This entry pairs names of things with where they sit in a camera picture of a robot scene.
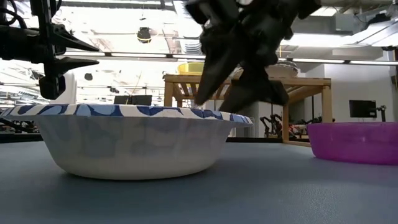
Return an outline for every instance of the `table leg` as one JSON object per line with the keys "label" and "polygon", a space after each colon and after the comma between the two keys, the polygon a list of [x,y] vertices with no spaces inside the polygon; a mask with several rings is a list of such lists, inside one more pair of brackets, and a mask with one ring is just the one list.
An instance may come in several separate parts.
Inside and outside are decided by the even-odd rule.
{"label": "table leg", "polygon": [[289,140],[289,104],[282,109],[282,139],[283,142]]}
{"label": "table leg", "polygon": [[324,86],[322,90],[322,121],[324,123],[333,122],[330,86]]}
{"label": "table leg", "polygon": [[173,83],[164,84],[164,106],[173,106]]}

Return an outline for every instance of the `yellow object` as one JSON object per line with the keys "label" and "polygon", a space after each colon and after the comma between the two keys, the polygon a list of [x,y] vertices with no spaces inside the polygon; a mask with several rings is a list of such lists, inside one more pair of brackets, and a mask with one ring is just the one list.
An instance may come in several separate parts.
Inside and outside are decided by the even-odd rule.
{"label": "yellow object", "polygon": [[188,62],[177,67],[179,75],[201,75],[203,72],[203,62]]}

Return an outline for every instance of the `paper bowl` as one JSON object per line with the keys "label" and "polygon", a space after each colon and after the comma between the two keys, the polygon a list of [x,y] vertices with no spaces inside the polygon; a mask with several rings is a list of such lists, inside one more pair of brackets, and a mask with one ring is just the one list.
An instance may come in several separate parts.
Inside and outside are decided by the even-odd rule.
{"label": "paper bowl", "polygon": [[320,123],[307,129],[312,151],[320,159],[398,165],[398,123]]}
{"label": "paper bowl", "polygon": [[97,179],[178,177],[214,164],[236,114],[133,105],[18,106],[0,117],[35,121],[55,163]]}

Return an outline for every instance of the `light fixture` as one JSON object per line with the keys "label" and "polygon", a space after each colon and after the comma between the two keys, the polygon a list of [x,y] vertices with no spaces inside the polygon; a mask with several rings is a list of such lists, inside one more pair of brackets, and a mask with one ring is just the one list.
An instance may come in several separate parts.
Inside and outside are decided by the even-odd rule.
{"label": "light fixture", "polygon": [[111,53],[113,57],[135,57],[135,58],[166,58],[166,54],[131,54],[131,53]]}
{"label": "light fixture", "polygon": [[27,87],[27,86],[36,87],[36,86],[39,86],[39,84],[28,84],[28,83],[0,83],[0,85],[16,86],[16,87]]}
{"label": "light fixture", "polygon": [[184,55],[184,54],[175,54],[173,58],[183,58],[183,59],[205,59],[205,55]]}
{"label": "light fixture", "polygon": [[[129,0],[112,0],[111,2],[109,0],[63,0],[64,2],[76,2],[76,3],[82,3],[82,2],[87,2],[87,3],[114,3],[114,4],[142,4],[144,3],[145,5],[160,5],[160,1],[129,1]],[[171,2],[165,2],[166,6],[173,6],[173,3]]]}
{"label": "light fixture", "polygon": [[103,52],[65,52],[64,56],[105,56]]}
{"label": "light fixture", "polygon": [[142,44],[149,44],[152,41],[152,37],[149,33],[149,27],[140,27],[137,32],[137,40]]}
{"label": "light fixture", "polygon": [[14,105],[2,105],[2,104],[0,104],[0,108],[14,108],[14,107],[15,107]]}
{"label": "light fixture", "polygon": [[383,65],[383,66],[398,66],[398,62],[387,61],[372,61],[372,60],[352,60],[351,65]]}
{"label": "light fixture", "polygon": [[78,86],[77,88],[85,89],[85,88],[109,88],[109,86],[104,85],[90,85],[90,86]]}
{"label": "light fixture", "polygon": [[311,16],[334,16],[336,13],[339,13],[341,7],[330,7],[330,6],[323,6],[317,11],[315,11]]}
{"label": "light fixture", "polygon": [[344,60],[293,58],[293,62],[304,62],[304,63],[344,63]]}
{"label": "light fixture", "polygon": [[[185,55],[185,54],[143,54],[143,53],[110,53],[107,52],[103,55],[103,57],[112,58],[117,57],[125,58],[126,60],[134,60],[137,58],[166,58],[166,59],[177,59],[180,60],[195,60],[196,62],[202,62],[206,58],[205,55]],[[329,64],[349,64],[349,65],[385,65],[385,66],[396,66],[398,62],[388,62],[388,61],[377,61],[377,60],[342,60],[342,59],[320,59],[320,58],[279,58],[279,61],[290,60],[292,62],[301,62],[301,63],[329,63]],[[35,84],[24,84],[27,86],[37,86]]]}
{"label": "light fixture", "polygon": [[282,40],[281,45],[300,47],[339,47],[347,44],[343,35],[330,34],[294,34],[290,40]]}

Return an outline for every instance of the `white paper bowl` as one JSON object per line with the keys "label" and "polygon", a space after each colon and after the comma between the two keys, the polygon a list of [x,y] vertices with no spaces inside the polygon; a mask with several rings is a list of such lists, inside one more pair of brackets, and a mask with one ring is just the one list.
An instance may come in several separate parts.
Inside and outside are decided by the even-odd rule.
{"label": "white paper bowl", "polygon": [[0,117],[35,121],[55,163],[66,172],[114,180],[207,169],[232,128],[252,125],[236,114],[133,105],[18,106]]}

